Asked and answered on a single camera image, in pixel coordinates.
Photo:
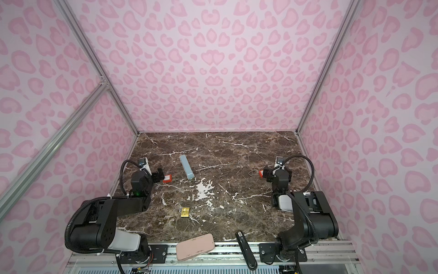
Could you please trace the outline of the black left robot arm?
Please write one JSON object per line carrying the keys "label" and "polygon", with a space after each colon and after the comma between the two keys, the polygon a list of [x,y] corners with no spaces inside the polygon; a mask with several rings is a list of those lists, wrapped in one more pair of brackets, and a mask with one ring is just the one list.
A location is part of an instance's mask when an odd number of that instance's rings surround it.
{"label": "black left robot arm", "polygon": [[162,169],[152,174],[140,170],[132,174],[132,190],[127,196],[83,202],[67,224],[65,246],[75,253],[115,254],[121,263],[148,260],[152,251],[146,235],[122,231],[116,224],[119,217],[147,211],[154,184],[164,179]]}

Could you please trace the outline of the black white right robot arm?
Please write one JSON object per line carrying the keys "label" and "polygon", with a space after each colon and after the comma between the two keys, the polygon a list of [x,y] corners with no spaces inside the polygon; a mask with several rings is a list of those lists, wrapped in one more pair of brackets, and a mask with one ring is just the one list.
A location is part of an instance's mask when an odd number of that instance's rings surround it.
{"label": "black white right robot arm", "polygon": [[280,232],[274,245],[262,251],[264,263],[295,260],[305,253],[306,247],[338,236],[338,222],[323,192],[289,190],[292,176],[279,167],[264,169],[260,176],[271,183],[271,205],[276,210],[291,212],[294,218],[293,226]]}

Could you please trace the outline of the brass padlock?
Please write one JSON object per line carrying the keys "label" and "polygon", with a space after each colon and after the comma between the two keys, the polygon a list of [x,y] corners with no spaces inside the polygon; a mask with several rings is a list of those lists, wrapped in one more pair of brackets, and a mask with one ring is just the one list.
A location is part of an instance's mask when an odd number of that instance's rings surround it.
{"label": "brass padlock", "polygon": [[176,209],[180,212],[181,218],[189,218],[190,216],[190,208],[189,207],[183,207],[180,204],[175,205]]}

